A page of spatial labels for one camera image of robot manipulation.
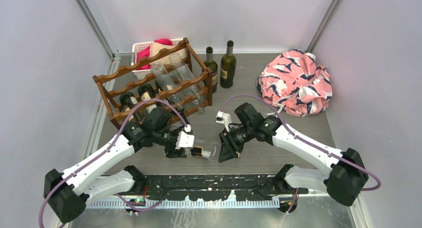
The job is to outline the dark bottle cream label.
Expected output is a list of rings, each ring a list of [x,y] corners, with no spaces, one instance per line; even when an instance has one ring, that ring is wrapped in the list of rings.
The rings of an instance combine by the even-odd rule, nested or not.
[[[141,98],[142,101],[148,101],[148,100],[156,97],[156,93],[153,90],[153,87],[148,83],[139,86],[137,91],[138,91],[138,94],[140,95],[140,98]],[[149,105],[145,109],[145,111],[148,112],[148,114],[151,114],[151,112],[156,108],[161,109],[162,105],[160,103]]]

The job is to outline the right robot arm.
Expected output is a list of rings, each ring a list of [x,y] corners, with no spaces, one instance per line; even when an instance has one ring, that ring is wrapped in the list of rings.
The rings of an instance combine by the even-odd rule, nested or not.
[[[277,116],[263,117],[250,103],[241,104],[234,112],[240,123],[233,128],[230,127],[230,114],[218,111],[215,118],[217,123],[225,126],[219,134],[220,163],[238,158],[245,143],[256,139],[292,152],[314,166],[305,169],[284,165],[274,179],[276,190],[284,194],[298,188],[323,191],[344,206],[353,205],[369,179],[356,150],[342,151],[326,146],[282,123]]]

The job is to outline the dark green bottle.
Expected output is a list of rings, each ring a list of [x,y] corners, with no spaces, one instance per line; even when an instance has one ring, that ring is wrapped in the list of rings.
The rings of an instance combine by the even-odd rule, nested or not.
[[[213,48],[207,47],[206,48],[206,59],[204,61],[206,67],[211,68],[212,71],[212,93],[217,91],[217,77],[218,77],[218,65],[216,61],[213,59]]]
[[[226,53],[222,56],[220,61],[220,85],[228,89],[233,86],[233,80],[236,70],[237,59],[233,54],[234,42],[229,40],[227,42]]]

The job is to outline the clear bottle with dark cap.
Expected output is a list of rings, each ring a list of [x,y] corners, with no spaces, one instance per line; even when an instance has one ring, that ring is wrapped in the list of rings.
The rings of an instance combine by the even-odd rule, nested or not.
[[[220,143],[215,140],[195,139],[193,147],[187,148],[185,154],[188,157],[217,160],[219,150]]]

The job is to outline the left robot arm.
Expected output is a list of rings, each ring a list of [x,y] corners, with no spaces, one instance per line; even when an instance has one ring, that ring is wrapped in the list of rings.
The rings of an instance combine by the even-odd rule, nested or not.
[[[100,176],[123,159],[134,155],[144,147],[161,145],[171,155],[184,155],[185,148],[193,146],[192,127],[185,117],[179,116],[183,125],[170,129],[172,114],[158,107],[141,122],[126,121],[118,133],[89,157],[59,172],[52,169],[44,178],[44,202],[39,213],[39,225],[43,227],[43,213],[49,206],[62,224],[75,220],[86,207],[104,197],[130,191],[134,195],[145,188],[144,175],[129,165],[115,176]]]

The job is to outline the small clear glass bottle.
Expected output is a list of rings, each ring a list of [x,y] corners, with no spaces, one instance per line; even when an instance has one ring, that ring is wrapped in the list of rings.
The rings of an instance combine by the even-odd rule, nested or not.
[[[167,72],[165,66],[161,62],[153,63],[151,65],[151,71],[162,91],[170,91],[176,87],[176,84],[173,82],[170,74]],[[170,95],[167,100],[170,102],[170,104],[176,105],[176,108],[179,112],[184,111],[184,106],[177,94]]]

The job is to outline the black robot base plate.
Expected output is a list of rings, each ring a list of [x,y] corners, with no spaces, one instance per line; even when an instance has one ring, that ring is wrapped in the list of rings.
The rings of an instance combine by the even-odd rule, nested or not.
[[[136,192],[120,192],[152,200],[225,201],[234,193],[237,201],[268,201],[276,195],[292,195],[294,189],[283,190],[274,175],[147,175],[144,187]]]

